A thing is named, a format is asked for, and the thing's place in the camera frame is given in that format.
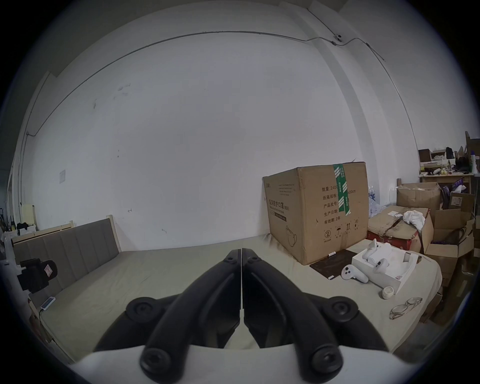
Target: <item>product box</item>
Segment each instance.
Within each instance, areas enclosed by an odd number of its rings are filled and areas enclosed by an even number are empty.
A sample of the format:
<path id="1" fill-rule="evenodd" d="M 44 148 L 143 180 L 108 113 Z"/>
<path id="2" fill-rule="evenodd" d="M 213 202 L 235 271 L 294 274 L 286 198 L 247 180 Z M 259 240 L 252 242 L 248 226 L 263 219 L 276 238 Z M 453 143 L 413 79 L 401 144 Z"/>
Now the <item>product box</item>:
<path id="1" fill-rule="evenodd" d="M 368 279 L 374 284 L 378 285 L 381 288 L 392 287 L 394 294 L 401 290 L 405 285 L 405 282 L 408 280 L 412 274 L 415 266 L 417 265 L 418 255 L 416 253 L 410 253 L 408 251 L 401 250 L 399 248 L 391 247 L 390 254 L 390 265 L 387 267 L 385 273 L 374 273 L 373 265 L 363 259 L 363 254 L 367 251 L 364 249 L 362 252 L 356 254 L 352 258 L 352 265 L 357 267 L 360 271 L 367 275 Z M 394 263 L 392 260 L 396 259 L 398 262 L 402 263 L 402 268 L 393 268 L 394 265 L 399 263 Z"/>
<path id="2" fill-rule="evenodd" d="M 396 205 L 409 208 L 429 208 L 432 222 L 440 209 L 442 195 L 436 182 L 401 184 L 396 189 Z"/>
<path id="3" fill-rule="evenodd" d="M 462 212 L 461 209 L 446 209 L 435 213 L 435 224 L 433 232 L 428 229 L 422 230 L 423 243 L 443 241 L 449 238 L 452 244 L 429 244 L 425 246 L 424 254 L 434 259 L 442 271 L 442 286 L 450 284 L 452 273 L 459 257 L 473 250 L 473 225 L 474 220 L 470 219 L 469 212 Z"/>
<path id="4" fill-rule="evenodd" d="M 435 312 L 435 309 L 437 308 L 438 304 L 440 304 L 440 302 L 442 301 L 443 294 L 444 294 L 444 288 L 440 287 L 438 292 L 433 297 L 432 301 L 428 303 L 427 308 L 425 309 L 425 312 L 420 317 L 420 323 L 426 323 L 427 320 L 430 319 L 430 317 Z"/>
<path id="5" fill-rule="evenodd" d="M 291 169 L 264 177 L 264 187 L 270 232 L 303 265 L 367 236 L 363 162 Z"/>
<path id="6" fill-rule="evenodd" d="M 367 239 L 377 239 L 381 243 L 390 243 L 394 247 L 405 251 L 420 252 L 422 243 L 417 229 L 403 221 L 403 214 L 411 210 L 421 212 L 425 218 L 424 226 L 431 228 L 431 231 L 433 231 L 428 208 L 405 208 L 391 205 L 368 220 Z"/>

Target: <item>white vr controller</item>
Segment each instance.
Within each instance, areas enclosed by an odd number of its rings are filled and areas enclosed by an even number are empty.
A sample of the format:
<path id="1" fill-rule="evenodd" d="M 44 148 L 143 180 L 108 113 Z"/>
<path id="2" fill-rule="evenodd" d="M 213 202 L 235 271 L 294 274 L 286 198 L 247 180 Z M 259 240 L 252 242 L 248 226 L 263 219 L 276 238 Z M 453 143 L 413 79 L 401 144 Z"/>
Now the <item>white vr controller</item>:
<path id="1" fill-rule="evenodd" d="M 348 264 L 342 269 L 342 279 L 350 280 L 352 277 L 358 281 L 361 281 L 362 283 L 368 283 L 368 277 L 366 274 L 352 264 Z"/>
<path id="2" fill-rule="evenodd" d="M 368 264 L 373 265 L 374 267 L 377 266 L 377 264 L 382 261 L 386 260 L 390 252 L 392 251 L 392 246 L 390 243 L 384 243 L 382 246 L 380 246 L 379 243 L 377 243 L 376 239 L 373 239 L 373 241 L 369 244 L 367 251 L 362 255 L 362 258 L 367 261 Z M 382 267 L 381 271 L 377 273 L 385 273 L 383 270 L 388 267 L 388 261 L 385 267 Z"/>

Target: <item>safety goggles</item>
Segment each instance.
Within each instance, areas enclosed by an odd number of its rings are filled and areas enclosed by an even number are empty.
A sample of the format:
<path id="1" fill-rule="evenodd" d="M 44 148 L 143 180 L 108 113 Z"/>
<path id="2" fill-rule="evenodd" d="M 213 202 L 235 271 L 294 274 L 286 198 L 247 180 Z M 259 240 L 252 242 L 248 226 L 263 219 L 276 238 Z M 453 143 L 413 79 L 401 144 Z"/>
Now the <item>safety goggles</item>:
<path id="1" fill-rule="evenodd" d="M 408 299 L 405 304 L 397 305 L 390 311 L 390 320 L 395 320 L 396 318 L 410 312 L 417 305 L 419 305 L 422 300 L 423 299 L 421 297 L 412 297 L 411 299 Z"/>

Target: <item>white box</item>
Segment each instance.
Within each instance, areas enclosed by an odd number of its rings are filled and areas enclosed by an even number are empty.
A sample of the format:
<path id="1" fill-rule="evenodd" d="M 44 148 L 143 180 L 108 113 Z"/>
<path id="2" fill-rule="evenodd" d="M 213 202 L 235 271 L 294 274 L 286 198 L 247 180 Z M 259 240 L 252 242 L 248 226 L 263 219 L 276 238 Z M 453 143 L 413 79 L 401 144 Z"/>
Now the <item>white box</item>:
<path id="1" fill-rule="evenodd" d="M 391 247 L 391 249 L 391 261 L 385 273 L 373 273 L 373 265 L 368 264 L 368 262 L 362 258 L 363 254 L 367 251 L 366 249 L 352 258 L 352 265 L 366 274 L 369 280 L 381 288 L 391 286 L 394 290 L 394 294 L 396 294 L 401 290 L 415 269 L 418 254 L 415 252 L 404 251 L 396 247 Z"/>

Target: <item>mattress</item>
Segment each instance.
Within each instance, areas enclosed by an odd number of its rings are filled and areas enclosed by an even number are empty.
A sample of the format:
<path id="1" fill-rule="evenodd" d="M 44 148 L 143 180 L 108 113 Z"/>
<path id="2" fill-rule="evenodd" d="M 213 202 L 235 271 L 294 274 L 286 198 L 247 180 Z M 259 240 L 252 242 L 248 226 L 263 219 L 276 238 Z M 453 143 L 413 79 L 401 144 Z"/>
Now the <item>mattress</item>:
<path id="1" fill-rule="evenodd" d="M 358 253 L 368 240 L 350 247 Z M 389 300 L 381 289 L 340 276 L 328 280 L 306 265 L 301 265 L 271 235 L 188 248 L 121 252 L 93 272 L 61 291 L 56 301 L 41 313 L 41 322 L 57 344 L 73 360 L 91 353 L 108 327 L 133 299 L 142 296 L 162 298 L 181 293 L 198 276 L 223 260 L 229 251 L 251 248 L 303 292 L 323 297 L 347 296 L 382 335 L 390 351 L 395 350 L 413 331 L 426 305 L 440 287 L 438 264 L 423 256 L 408 282 Z M 409 313 L 389 319 L 390 310 L 409 298 L 422 297 L 422 303 Z M 257 348 L 243 323 L 226 348 Z"/>

